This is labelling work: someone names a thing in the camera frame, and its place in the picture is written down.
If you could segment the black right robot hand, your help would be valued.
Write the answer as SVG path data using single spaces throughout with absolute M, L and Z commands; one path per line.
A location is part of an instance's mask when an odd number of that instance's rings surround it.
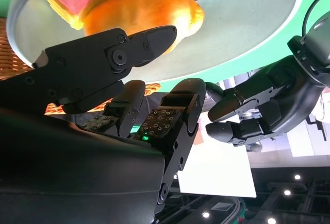
M 178 83 L 139 130 L 145 83 L 174 26 L 116 28 L 46 48 L 1 81 L 1 223 L 154 223 L 192 148 L 206 85 Z

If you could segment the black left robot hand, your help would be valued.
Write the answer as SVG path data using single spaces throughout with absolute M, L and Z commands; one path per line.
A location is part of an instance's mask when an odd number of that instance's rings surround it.
M 294 56 L 263 67 L 230 89 L 207 83 L 216 102 L 208 112 L 207 134 L 238 147 L 286 133 L 309 116 L 327 86 L 328 68 L 302 64 Z

